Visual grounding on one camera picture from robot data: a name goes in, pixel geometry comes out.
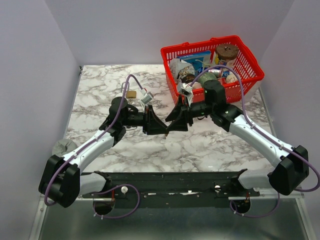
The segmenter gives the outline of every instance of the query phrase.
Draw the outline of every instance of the gray wall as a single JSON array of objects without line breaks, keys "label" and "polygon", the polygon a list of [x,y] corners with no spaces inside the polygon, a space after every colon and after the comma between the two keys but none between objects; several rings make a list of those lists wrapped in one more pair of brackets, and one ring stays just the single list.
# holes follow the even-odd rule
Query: gray wall
[{"label": "gray wall", "polygon": [[294,0],[45,0],[75,58],[162,63],[160,49],[239,35],[261,59]]},{"label": "gray wall", "polygon": [[29,237],[79,67],[43,0],[0,2],[0,239]]},{"label": "gray wall", "polygon": [[[295,0],[263,55],[262,91],[279,138],[309,151],[309,161],[320,170],[320,2]],[[317,179],[310,170],[304,188]],[[320,190],[306,193],[313,228],[320,239]]]}]

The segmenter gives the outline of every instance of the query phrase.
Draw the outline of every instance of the red plastic basket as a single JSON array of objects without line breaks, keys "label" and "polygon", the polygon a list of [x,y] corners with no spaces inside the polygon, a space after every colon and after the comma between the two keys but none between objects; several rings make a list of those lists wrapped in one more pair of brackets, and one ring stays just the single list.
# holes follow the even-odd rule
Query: red plastic basket
[{"label": "red plastic basket", "polygon": [[[233,44],[239,48],[239,53],[236,57],[233,69],[241,78],[244,94],[246,94],[257,81],[260,81],[264,78],[265,74],[259,67],[255,56],[241,41],[240,37],[236,35],[212,37],[208,41],[196,43],[185,42],[179,45],[166,46],[161,49],[161,55],[166,74],[166,82],[170,88],[170,92],[175,103],[178,100],[179,93],[177,92],[177,85],[169,68],[171,59],[174,59],[180,55],[199,53],[210,50],[212,60],[216,46],[219,44]],[[238,82],[223,84],[223,86],[225,88],[226,100],[228,103],[234,103],[241,99],[240,86]],[[203,100],[203,88],[193,90],[193,102],[200,102]]]}]

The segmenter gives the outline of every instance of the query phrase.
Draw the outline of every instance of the gray cloth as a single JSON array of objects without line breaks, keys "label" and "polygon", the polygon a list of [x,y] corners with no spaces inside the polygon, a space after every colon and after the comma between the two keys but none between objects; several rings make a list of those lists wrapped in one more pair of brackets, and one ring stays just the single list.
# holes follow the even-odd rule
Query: gray cloth
[{"label": "gray cloth", "polygon": [[63,155],[68,154],[77,148],[78,146],[75,144],[74,141],[70,139],[61,139],[54,144],[52,148],[52,155],[62,157]]}]

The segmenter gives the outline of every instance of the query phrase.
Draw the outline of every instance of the marble tabletop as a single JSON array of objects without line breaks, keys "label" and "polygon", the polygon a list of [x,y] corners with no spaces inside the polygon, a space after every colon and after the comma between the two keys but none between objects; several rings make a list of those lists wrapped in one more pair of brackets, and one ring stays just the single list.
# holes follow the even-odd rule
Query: marble tabletop
[{"label": "marble tabletop", "polygon": [[[87,65],[84,66],[76,93],[66,138],[78,146],[87,141],[109,114],[114,97],[121,96],[121,84],[134,74],[151,92],[150,104],[164,121],[174,108],[163,65]],[[130,81],[130,90],[138,85]],[[138,99],[129,103],[142,110]],[[245,104],[248,115],[270,132],[259,91]],[[241,138],[214,125],[210,117],[194,120],[188,132],[145,135],[142,128],[128,130],[122,140],[101,154],[85,172],[212,172],[239,171],[270,167],[269,162]]]}]

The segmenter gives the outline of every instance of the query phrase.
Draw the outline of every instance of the small brown object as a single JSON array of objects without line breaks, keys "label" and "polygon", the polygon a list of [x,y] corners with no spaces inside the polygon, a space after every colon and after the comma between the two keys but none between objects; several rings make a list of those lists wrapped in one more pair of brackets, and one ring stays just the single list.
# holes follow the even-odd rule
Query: small brown object
[{"label": "small brown object", "polygon": [[135,98],[137,98],[137,92],[136,91],[130,91],[130,90],[126,91],[125,97],[127,99],[135,99]]},{"label": "small brown object", "polygon": [[215,52],[221,60],[233,60],[239,53],[239,48],[232,44],[220,44],[215,48]]}]

